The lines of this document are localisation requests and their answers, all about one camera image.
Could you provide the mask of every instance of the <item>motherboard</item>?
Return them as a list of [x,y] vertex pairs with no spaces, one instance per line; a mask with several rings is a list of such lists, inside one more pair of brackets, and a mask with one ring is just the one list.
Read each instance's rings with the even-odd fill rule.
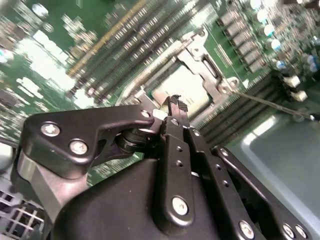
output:
[[[320,15],[302,0],[0,1],[0,136],[18,143],[31,115],[181,95],[213,147],[304,101],[319,70]],[[271,74],[286,71],[286,91]],[[141,159],[94,167],[95,184]]]

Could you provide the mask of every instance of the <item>green circuit board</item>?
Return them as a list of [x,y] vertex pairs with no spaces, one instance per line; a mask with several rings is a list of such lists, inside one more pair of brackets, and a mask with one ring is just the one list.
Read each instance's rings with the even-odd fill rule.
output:
[[[283,51],[274,52],[264,48],[267,39],[257,33],[261,24],[252,20],[259,9],[248,9],[248,1],[18,0],[0,9],[0,136],[18,142],[24,120],[33,114],[115,105],[132,80],[170,45],[200,29],[208,32],[207,52],[225,77],[239,79],[241,91],[268,74],[274,58],[302,71],[303,80],[310,73],[300,69],[301,55],[318,55],[309,40],[319,33],[319,16],[278,2],[266,0],[259,6],[267,9],[268,23],[282,18],[273,38],[281,40]],[[260,50],[263,66],[255,71],[219,22],[234,9]],[[292,9],[299,14],[290,13]],[[301,21],[306,23],[303,32]],[[154,88],[147,92],[151,99]],[[230,97],[212,115],[233,100]],[[141,157],[135,154],[95,167],[88,182],[97,183]]]

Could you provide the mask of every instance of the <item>metal bracket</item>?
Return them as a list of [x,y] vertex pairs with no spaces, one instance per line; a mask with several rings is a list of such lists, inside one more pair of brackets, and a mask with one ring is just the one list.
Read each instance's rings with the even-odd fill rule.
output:
[[312,238],[303,224],[228,149],[217,146],[212,153],[223,161],[238,183],[241,198],[255,209],[260,231],[267,239]]
[[117,134],[153,123],[141,105],[41,113],[24,122],[20,145],[33,161],[63,178],[78,179],[93,163],[106,161],[98,155],[99,143],[106,153]]
[[162,124],[160,158],[156,175],[153,219],[164,233],[176,236],[186,232],[195,220],[189,146],[184,142],[186,109],[178,96],[168,100],[171,113]]
[[204,89],[212,97],[213,102],[218,103],[224,98],[217,89],[223,74],[204,47],[208,31],[204,29],[203,32],[202,36],[195,36],[194,41],[177,58],[184,62],[193,74],[203,78]]
[[69,200],[88,189],[87,174],[76,180],[59,177],[31,160],[23,151],[19,155],[17,171],[31,184],[52,223]]
[[265,240],[251,221],[223,161],[211,154],[204,137],[195,128],[185,131],[194,159],[192,169],[201,175],[221,239]]

